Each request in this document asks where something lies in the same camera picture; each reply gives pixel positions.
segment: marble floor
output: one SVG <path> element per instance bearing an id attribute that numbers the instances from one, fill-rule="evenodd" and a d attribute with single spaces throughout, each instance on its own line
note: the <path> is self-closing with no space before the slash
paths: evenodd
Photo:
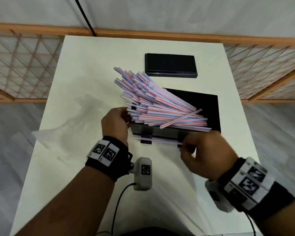
<path id="1" fill-rule="evenodd" d="M 44 108 L 0 103 L 0 236 L 9 235 Z M 244 111 L 260 162 L 295 195 L 295 104 L 247 104 Z"/>

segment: white table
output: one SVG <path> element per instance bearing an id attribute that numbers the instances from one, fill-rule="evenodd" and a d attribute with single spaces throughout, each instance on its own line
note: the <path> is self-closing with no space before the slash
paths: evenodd
<path id="1" fill-rule="evenodd" d="M 11 235 L 16 234 L 83 167 L 90 148 L 101 138 L 100 120 L 109 109 L 124 105 L 114 84 L 113 67 L 144 71 L 145 53 L 194 55 L 196 79 L 153 77 L 160 86 L 218 95 L 223 136 L 239 156 L 258 161 L 256 149 L 222 44 L 166 40 L 66 36 L 40 125 L 53 129 L 67 123 L 54 147 L 36 142 Z M 214 235 L 251 232 L 243 213 L 219 211 L 205 189 L 205 179 L 188 171 L 176 145 L 141 144 L 129 136 L 129 149 L 153 162 L 153 187 L 129 188 L 117 212 L 114 233 L 160 226 L 180 234 Z M 133 175 L 116 183 L 99 230 L 110 230 L 122 189 Z"/>

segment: white wall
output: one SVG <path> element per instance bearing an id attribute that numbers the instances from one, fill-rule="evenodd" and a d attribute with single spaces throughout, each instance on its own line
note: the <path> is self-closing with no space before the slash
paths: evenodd
<path id="1" fill-rule="evenodd" d="M 80 0 L 94 27 L 295 37 L 295 0 Z M 0 0 L 0 22 L 82 26 L 74 0 Z"/>

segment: hand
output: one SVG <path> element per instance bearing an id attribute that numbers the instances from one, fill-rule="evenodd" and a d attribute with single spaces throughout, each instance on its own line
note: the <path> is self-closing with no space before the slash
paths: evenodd
<path id="1" fill-rule="evenodd" d="M 102 119 L 103 136 L 114 137 L 128 146 L 129 120 L 127 107 L 111 109 Z"/>
<path id="2" fill-rule="evenodd" d="M 191 154 L 197 148 L 196 157 Z M 188 169 L 204 178 L 217 180 L 232 168 L 238 156 L 218 131 L 200 132 L 185 137 L 181 159 Z"/>

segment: bundle of straws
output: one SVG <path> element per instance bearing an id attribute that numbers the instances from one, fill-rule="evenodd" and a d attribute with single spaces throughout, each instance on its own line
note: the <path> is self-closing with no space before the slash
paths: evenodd
<path id="1" fill-rule="evenodd" d="M 159 87 L 146 73 L 134 74 L 117 67 L 114 67 L 114 70 L 122 76 L 122 80 L 116 78 L 114 82 L 124 90 L 121 97 L 126 100 L 126 105 L 129 106 L 127 111 L 135 123 L 160 128 L 172 126 L 194 131 L 211 130 L 206 127 L 208 119 L 197 114 L 202 109 L 197 110 Z"/>

